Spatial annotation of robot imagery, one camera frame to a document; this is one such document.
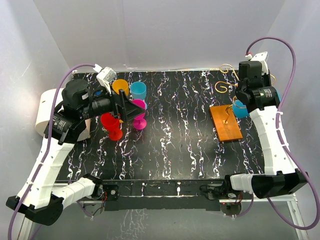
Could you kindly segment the magenta wine glass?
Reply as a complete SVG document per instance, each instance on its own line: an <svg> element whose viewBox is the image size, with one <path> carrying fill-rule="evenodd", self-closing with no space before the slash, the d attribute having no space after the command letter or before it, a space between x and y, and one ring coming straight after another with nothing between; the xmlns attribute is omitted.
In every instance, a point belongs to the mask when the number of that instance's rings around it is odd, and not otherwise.
<svg viewBox="0 0 320 240"><path fill-rule="evenodd" d="M146 109L146 103L141 99L134 99L133 103L144 110ZM145 113L140 114L139 116L135 117L133 120L133 127L136 130L143 130L147 126L147 121L145 120Z"/></svg>

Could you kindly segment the teal wine glass back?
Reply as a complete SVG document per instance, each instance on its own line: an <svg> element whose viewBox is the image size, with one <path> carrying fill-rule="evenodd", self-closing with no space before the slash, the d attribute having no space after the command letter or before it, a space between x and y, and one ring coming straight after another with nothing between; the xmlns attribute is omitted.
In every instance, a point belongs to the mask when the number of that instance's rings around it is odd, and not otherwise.
<svg viewBox="0 0 320 240"><path fill-rule="evenodd" d="M148 105L145 101L147 97L147 86L141 82L136 81L130 85L130 92L134 100L141 100L145 104L145 108L148 108Z"/></svg>

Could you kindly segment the teal wine glass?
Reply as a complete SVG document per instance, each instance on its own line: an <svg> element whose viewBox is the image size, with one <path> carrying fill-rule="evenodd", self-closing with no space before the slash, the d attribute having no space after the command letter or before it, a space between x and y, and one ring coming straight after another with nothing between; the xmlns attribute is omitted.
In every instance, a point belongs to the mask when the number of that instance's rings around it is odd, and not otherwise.
<svg viewBox="0 0 320 240"><path fill-rule="evenodd" d="M145 108L148 108L148 105L145 101L147 97L147 86L141 82L136 81L130 85L130 92L134 100L141 100L145 104Z"/></svg>
<svg viewBox="0 0 320 240"><path fill-rule="evenodd" d="M268 107L278 105L281 95L276 90L265 93L264 91L237 91L237 100L232 104L232 110L237 118L249 117L255 110L265 111Z"/></svg>

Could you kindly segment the red wine glass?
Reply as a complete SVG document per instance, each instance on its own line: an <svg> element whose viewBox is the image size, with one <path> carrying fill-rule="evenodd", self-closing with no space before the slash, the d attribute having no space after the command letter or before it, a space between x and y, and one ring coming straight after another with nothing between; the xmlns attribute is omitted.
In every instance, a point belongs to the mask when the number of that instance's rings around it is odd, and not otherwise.
<svg viewBox="0 0 320 240"><path fill-rule="evenodd" d="M108 131L110 140L118 141L122 138L123 132L120 129L120 121L117 118L108 112L101 115L100 121L104 129Z"/></svg>

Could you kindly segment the yellow wine glass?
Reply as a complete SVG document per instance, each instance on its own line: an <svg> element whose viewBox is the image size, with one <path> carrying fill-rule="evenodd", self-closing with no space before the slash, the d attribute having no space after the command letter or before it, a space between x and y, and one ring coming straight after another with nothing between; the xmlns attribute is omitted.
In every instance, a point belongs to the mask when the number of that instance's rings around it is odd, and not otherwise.
<svg viewBox="0 0 320 240"><path fill-rule="evenodd" d="M120 90L124 90L125 95L128 96L130 93L129 83L124 79L117 79L112 83L112 89L119 95Z"/></svg>

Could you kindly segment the teal wine glass front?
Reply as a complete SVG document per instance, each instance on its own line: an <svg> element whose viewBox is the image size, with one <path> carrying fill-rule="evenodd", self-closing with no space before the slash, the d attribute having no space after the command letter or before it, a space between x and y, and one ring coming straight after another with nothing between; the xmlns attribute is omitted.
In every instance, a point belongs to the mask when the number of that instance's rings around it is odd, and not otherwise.
<svg viewBox="0 0 320 240"><path fill-rule="evenodd" d="M278 105L281 95L276 90L265 93L264 91L237 91L237 100L232 104L232 110L237 118L249 117L255 110L265 111L268 107Z"/></svg>

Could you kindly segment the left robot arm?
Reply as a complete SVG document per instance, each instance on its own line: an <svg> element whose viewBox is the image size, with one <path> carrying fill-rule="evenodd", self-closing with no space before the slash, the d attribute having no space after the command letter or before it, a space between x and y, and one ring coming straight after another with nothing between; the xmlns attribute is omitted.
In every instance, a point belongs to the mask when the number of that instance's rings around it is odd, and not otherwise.
<svg viewBox="0 0 320 240"><path fill-rule="evenodd" d="M16 196L7 199L7 207L34 223L50 226L74 202L86 197L97 200L103 195L102 180L89 173L53 190L66 157L86 129L86 120L109 113L116 120L128 122L145 112L129 100L124 90L107 92L100 86L97 91L99 95L83 79L66 84L61 91L62 101L50 111L53 116L44 130L42 147L26 184Z"/></svg>

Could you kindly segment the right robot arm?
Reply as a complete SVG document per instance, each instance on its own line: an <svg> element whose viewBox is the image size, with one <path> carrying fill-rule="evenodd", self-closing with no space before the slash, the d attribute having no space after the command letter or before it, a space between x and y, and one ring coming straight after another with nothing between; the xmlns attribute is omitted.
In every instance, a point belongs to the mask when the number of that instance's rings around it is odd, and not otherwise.
<svg viewBox="0 0 320 240"><path fill-rule="evenodd" d="M241 61L238 66L238 86L235 95L256 128L263 158L263 174L232 174L226 176L223 194L233 199L241 191L256 195L259 199L290 195L302 188L307 180L285 151L289 144L280 123L280 98L272 86L270 74L263 73L259 61Z"/></svg>

